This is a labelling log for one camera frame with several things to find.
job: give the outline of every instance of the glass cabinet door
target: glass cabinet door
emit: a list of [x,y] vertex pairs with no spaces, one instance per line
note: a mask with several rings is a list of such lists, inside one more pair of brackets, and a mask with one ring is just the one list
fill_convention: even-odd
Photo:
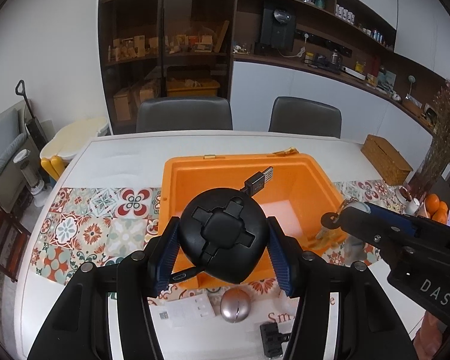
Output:
[[103,90],[114,134],[135,132],[140,102],[160,96],[161,0],[99,0]]
[[163,0],[164,96],[228,98],[235,0]]

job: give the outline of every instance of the orange fruit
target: orange fruit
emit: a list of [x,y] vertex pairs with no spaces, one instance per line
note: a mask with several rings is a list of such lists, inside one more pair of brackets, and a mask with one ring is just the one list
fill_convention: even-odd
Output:
[[438,209],[435,214],[433,214],[432,219],[436,222],[440,222],[446,225],[448,220],[447,212],[445,210]]
[[444,201],[440,200],[439,203],[439,209],[444,210],[446,213],[448,213],[448,206],[447,203],[445,203]]
[[440,208],[440,199],[434,193],[430,193],[425,198],[425,208],[430,214],[435,214],[435,212]]

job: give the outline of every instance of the blue gripper pad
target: blue gripper pad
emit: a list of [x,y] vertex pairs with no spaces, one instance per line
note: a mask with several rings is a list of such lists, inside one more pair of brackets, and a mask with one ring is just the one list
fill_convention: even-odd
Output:
[[386,208],[377,206],[372,203],[365,203],[370,207],[371,214],[386,221],[390,226],[398,227],[406,235],[414,237],[415,228],[412,226],[412,222],[406,217],[396,212],[387,210]]
[[168,282],[170,280],[173,266],[175,265],[175,260],[180,249],[178,238],[179,221],[175,222],[173,228],[169,228],[169,226],[170,223],[163,232],[162,237],[166,236],[168,231],[171,231],[172,234],[168,238],[167,243],[163,248],[162,256],[160,257],[156,267],[156,280],[154,290],[157,291],[157,293],[160,293],[163,290],[168,290]]
[[280,245],[275,229],[273,226],[270,226],[270,223],[269,227],[270,238],[268,241],[267,250],[270,256],[271,264],[274,267],[278,285],[287,296],[290,296],[294,289],[291,281],[290,265],[288,264],[286,255]]

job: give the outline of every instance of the usb connector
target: usb connector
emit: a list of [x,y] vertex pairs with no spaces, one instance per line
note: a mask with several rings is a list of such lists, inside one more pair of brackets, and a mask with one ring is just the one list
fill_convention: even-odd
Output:
[[263,172],[257,172],[248,178],[245,181],[245,186],[240,191],[245,192],[249,196],[253,196],[265,187],[265,184],[270,181],[273,175],[274,169],[269,166]]

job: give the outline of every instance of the patterned tile tablecloth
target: patterned tile tablecloth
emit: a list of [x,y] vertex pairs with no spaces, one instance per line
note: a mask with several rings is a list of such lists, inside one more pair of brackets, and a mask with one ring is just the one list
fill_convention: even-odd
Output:
[[[352,196],[362,202],[380,200],[384,207],[402,213],[403,205],[395,195],[395,187],[383,180],[335,183],[344,198]],[[30,269],[37,275],[66,285],[85,261],[97,266],[119,263],[131,252],[143,249],[158,231],[160,188],[61,188],[50,207],[35,243]],[[327,250],[323,258],[344,264],[344,245]],[[366,264],[380,256],[366,245]],[[275,278],[242,286],[252,299],[277,296],[280,288]],[[229,287],[184,290],[170,285],[150,304],[185,298],[206,292],[212,304],[219,304]]]

